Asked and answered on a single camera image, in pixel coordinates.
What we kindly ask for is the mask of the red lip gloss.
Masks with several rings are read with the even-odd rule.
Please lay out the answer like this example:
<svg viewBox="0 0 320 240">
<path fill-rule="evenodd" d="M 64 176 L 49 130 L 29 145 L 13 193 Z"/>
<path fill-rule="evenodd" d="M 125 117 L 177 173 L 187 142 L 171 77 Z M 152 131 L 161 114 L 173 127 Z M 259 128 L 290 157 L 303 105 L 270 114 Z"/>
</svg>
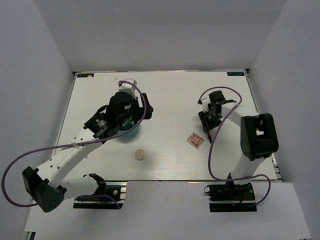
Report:
<svg viewBox="0 0 320 240">
<path fill-rule="evenodd" d="M 211 134 L 210 134 L 210 132 L 209 131 L 207 131 L 206 132 L 206 134 L 207 134 L 207 138 L 208 138 L 208 140 L 209 140 L 209 142 L 210 142 L 210 144 L 212 143 L 212 137 L 211 137 Z"/>
</svg>

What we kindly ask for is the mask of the eyeshadow palette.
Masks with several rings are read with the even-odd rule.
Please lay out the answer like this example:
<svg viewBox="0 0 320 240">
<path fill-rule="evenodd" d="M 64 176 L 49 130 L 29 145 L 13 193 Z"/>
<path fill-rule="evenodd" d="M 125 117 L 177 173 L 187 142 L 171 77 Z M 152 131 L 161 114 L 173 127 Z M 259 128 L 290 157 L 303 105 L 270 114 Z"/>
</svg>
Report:
<svg viewBox="0 0 320 240">
<path fill-rule="evenodd" d="M 204 142 L 204 139 L 195 132 L 192 132 L 186 139 L 186 141 L 191 144 L 194 148 L 198 149 Z"/>
</svg>

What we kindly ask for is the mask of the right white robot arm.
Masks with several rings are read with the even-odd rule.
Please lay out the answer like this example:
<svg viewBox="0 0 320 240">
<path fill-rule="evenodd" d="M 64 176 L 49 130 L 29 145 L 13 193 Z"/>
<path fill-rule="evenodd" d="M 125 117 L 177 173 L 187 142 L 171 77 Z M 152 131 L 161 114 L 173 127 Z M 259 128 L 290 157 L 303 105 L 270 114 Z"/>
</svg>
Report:
<svg viewBox="0 0 320 240">
<path fill-rule="evenodd" d="M 270 113 L 258 113 L 244 105 L 243 98 L 238 92 L 239 100 L 226 99 L 221 90 L 213 91 L 208 99 L 199 97 L 198 104 L 202 111 L 198 113 L 203 131 L 208 133 L 216 129 L 210 140 L 208 153 L 208 171 L 211 177 L 228 185 L 226 195 L 236 200 L 244 193 L 244 187 L 251 183 L 256 176 L 254 173 L 260 164 L 279 149 L 279 141 Z M 230 120 L 240 127 L 240 149 L 242 154 L 236 167 L 229 173 L 228 178 L 214 176 L 211 169 L 212 153 L 218 133 L 225 121 Z"/>
</svg>

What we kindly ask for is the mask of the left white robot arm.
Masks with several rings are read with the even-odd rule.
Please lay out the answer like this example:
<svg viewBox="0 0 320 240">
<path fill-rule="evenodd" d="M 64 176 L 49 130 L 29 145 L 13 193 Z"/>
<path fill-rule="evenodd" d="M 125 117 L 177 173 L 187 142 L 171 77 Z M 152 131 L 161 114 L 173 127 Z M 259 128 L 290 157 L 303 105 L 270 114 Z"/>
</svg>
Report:
<svg viewBox="0 0 320 240">
<path fill-rule="evenodd" d="M 137 123 L 141 119 L 149 120 L 153 111 L 146 93 L 142 93 L 140 98 L 124 91 L 115 93 L 108 105 L 100 107 L 84 123 L 69 147 L 63 147 L 35 169 L 29 166 L 22 172 L 26 191 L 45 213 L 53 211 L 62 201 L 70 198 L 117 203 L 118 197 L 106 190 L 105 180 L 96 173 L 71 180 L 65 177 L 108 139 L 115 139 L 125 124 L 130 121 Z"/>
</svg>

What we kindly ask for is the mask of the teal round organizer container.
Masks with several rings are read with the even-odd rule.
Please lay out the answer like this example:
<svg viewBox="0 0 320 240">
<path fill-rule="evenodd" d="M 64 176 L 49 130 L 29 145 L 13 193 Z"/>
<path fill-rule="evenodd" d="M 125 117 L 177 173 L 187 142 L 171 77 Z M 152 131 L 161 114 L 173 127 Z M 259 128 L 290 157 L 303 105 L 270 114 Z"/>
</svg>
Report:
<svg viewBox="0 0 320 240">
<path fill-rule="evenodd" d="M 133 138 L 138 134 L 139 130 L 139 125 L 134 121 L 128 121 L 119 129 L 118 134 L 120 134 L 122 138 Z"/>
</svg>

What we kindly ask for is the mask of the round beige compact jar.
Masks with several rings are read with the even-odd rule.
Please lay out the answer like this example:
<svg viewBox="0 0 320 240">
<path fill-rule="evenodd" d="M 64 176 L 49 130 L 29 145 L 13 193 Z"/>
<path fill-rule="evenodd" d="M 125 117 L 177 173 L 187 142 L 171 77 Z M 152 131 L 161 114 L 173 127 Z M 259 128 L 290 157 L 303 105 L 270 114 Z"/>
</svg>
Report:
<svg viewBox="0 0 320 240">
<path fill-rule="evenodd" d="M 138 160 L 138 161 L 141 161 L 145 158 L 145 152 L 142 150 L 142 149 L 138 149 L 136 152 L 135 152 L 135 158 Z"/>
</svg>

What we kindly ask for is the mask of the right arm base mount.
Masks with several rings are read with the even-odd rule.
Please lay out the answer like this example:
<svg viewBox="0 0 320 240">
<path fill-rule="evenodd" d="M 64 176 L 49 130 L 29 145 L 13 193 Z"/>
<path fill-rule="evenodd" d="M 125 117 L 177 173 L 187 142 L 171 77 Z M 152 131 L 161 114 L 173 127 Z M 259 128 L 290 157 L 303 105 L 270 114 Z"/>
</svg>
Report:
<svg viewBox="0 0 320 240">
<path fill-rule="evenodd" d="M 256 198 L 251 183 L 235 185 L 233 181 L 225 184 L 211 184 L 204 187 L 209 198 L 211 213 L 256 212 Z"/>
</svg>

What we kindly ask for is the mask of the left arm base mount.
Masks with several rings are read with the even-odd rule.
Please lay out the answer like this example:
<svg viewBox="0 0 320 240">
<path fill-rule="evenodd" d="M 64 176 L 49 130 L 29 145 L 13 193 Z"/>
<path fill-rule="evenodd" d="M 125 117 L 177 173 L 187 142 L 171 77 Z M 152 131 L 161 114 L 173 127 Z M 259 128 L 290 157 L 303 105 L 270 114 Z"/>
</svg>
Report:
<svg viewBox="0 0 320 240">
<path fill-rule="evenodd" d="M 77 197 L 73 202 L 74 209 L 87 210 L 120 210 L 124 205 L 127 182 L 107 181 L 102 189 L 91 197 Z"/>
</svg>

